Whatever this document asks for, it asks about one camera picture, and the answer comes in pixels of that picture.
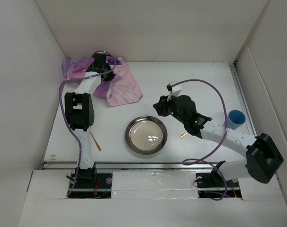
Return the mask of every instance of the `crumpled towel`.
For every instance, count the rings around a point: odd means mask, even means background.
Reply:
[[[107,57],[111,68],[114,59]],[[87,68],[94,62],[94,58],[83,61],[67,59],[63,62],[64,79],[75,79],[85,77]],[[102,82],[95,89],[93,95],[97,98],[106,99],[110,106],[118,106],[138,102],[143,94],[130,70],[122,57],[116,59],[114,68],[115,77],[107,82]]]

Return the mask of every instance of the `red wire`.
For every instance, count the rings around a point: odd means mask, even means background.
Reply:
[[[97,195],[97,189],[98,189],[98,187],[99,187],[99,183],[100,183],[100,179],[98,180],[98,182],[97,182],[97,185],[95,186],[95,188],[94,188],[94,196],[93,196],[93,198],[95,198],[95,196]]]
[[[232,187],[232,189],[233,189],[233,192],[234,192],[234,196],[235,196],[235,198],[237,198],[237,196],[236,196],[236,192],[235,192],[235,190],[234,190],[234,187],[233,187],[233,185],[231,184],[231,182],[229,182],[228,181],[228,183],[229,183],[229,185]]]

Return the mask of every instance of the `white wall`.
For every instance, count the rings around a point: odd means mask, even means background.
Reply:
[[[42,161],[63,59],[34,0],[0,0],[0,227],[17,226]]]
[[[237,71],[257,132],[272,135],[285,162],[278,170],[287,202],[287,0],[270,0]]]
[[[67,58],[232,63],[267,0],[36,0]]]

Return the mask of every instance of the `cable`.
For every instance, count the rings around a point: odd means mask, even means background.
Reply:
[[[184,166],[190,166],[190,165],[193,165],[193,164],[197,164],[199,163],[200,161],[203,161],[205,160],[207,157],[210,157],[212,154],[214,154],[219,148],[220,146],[223,144],[226,136],[227,136],[227,128],[228,128],[228,118],[227,118],[227,110],[225,108],[225,104],[224,104],[224,98],[222,97],[222,95],[220,94],[220,92],[218,91],[217,88],[215,88],[212,84],[210,84],[209,82],[206,82],[205,80],[202,80],[202,79],[187,79],[187,80],[184,80],[184,81],[181,81],[181,82],[178,82],[176,84],[173,84],[173,86],[176,86],[176,85],[179,85],[179,84],[183,84],[183,83],[186,83],[186,82],[190,82],[190,81],[198,81],[198,82],[202,82],[202,83],[205,83],[207,85],[209,85],[211,88],[213,88],[217,94],[219,95],[220,97],[220,100],[223,104],[223,108],[224,108],[224,119],[225,119],[225,132],[224,132],[224,136],[223,138],[221,139],[221,141],[219,142],[219,144],[216,146],[216,148],[214,148],[214,150],[212,150],[209,154],[207,154],[206,156],[202,157],[201,159],[197,159],[197,161],[195,162],[188,162],[188,161],[194,161],[194,159],[196,160],[196,158],[188,158],[188,159],[185,159],[183,160],[181,163],[184,165]]]
[[[214,198],[212,198],[211,196],[209,196],[208,193],[212,193],[212,194],[217,194],[217,195],[223,196],[223,194],[220,193],[220,192],[214,192],[214,191],[205,191],[205,192],[206,192],[207,196],[208,196],[210,199],[214,199]]]
[[[93,198],[95,198],[95,196],[97,195],[97,189],[99,187],[99,183],[100,183],[100,179],[98,180],[97,185],[94,188],[94,196],[93,196]]]
[[[112,57],[112,55],[106,51],[96,51],[93,53],[96,54],[98,52],[104,52],[106,54],[108,54],[109,56]],[[79,81],[83,81],[85,79],[89,79],[89,78],[92,78],[92,77],[97,77],[97,76],[101,76],[101,75],[105,75],[105,74],[108,74],[110,72],[112,72],[114,70],[114,68],[116,67],[116,59],[114,59],[114,66],[111,70],[109,70],[108,72],[103,72],[103,73],[98,73],[98,74],[95,74],[93,76],[89,76],[89,77],[84,77],[84,78],[76,78],[76,79],[68,79],[68,80],[64,80],[63,82],[61,82],[60,86],[59,86],[59,92],[58,92],[58,95],[59,95],[59,104],[60,104],[60,109],[62,111],[62,114],[63,114],[63,119],[64,119],[64,122],[69,130],[69,132],[72,134],[72,136],[77,140],[78,144],[79,144],[79,161],[78,161],[78,164],[77,164],[77,167],[76,167],[76,171],[75,171],[75,178],[74,178],[74,181],[73,181],[73,185],[71,187],[71,189],[68,191],[68,194],[67,196],[69,196],[74,187],[75,187],[75,184],[76,184],[76,180],[77,180],[77,176],[78,176],[78,171],[79,171],[79,167],[80,167],[80,164],[81,164],[81,151],[82,151],[82,147],[81,147],[81,141],[77,138],[77,136],[74,134],[74,132],[72,131],[72,129],[70,128],[69,126],[69,123],[67,121],[67,118],[66,118],[66,115],[65,115],[65,112],[64,112],[64,109],[63,109],[63,98],[62,98],[62,94],[63,94],[63,87],[64,87],[64,84],[71,84],[71,83],[75,83],[75,82],[79,82]]]
[[[230,181],[228,181],[228,183],[229,183],[229,185],[232,187],[232,190],[233,190],[233,193],[234,193],[235,198],[237,198],[237,196],[236,196],[236,192],[235,192],[235,190],[234,190],[233,185],[231,184],[231,182],[230,182]]]
[[[194,187],[197,187],[197,188],[198,188],[198,186],[196,186],[196,185],[194,184],[195,182],[197,182],[197,180],[195,180],[192,185],[193,185]]]

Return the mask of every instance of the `black bracket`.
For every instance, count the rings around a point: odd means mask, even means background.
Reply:
[[[216,168],[219,169],[224,162],[217,163]],[[210,173],[196,173],[196,181],[198,188],[224,187],[224,180],[215,168]]]
[[[104,73],[111,70],[109,63],[107,63],[106,53],[95,53],[93,55],[94,62],[87,68],[86,72]],[[109,81],[115,77],[114,72],[101,75],[101,81]]]
[[[81,105],[82,109],[73,108],[77,105]],[[67,121],[72,130],[83,129],[87,131],[87,129],[93,125],[94,109],[90,94],[67,92],[64,96],[64,108]]]
[[[247,146],[247,169],[251,177],[261,183],[269,183],[284,159],[272,138],[262,133],[252,146]]]

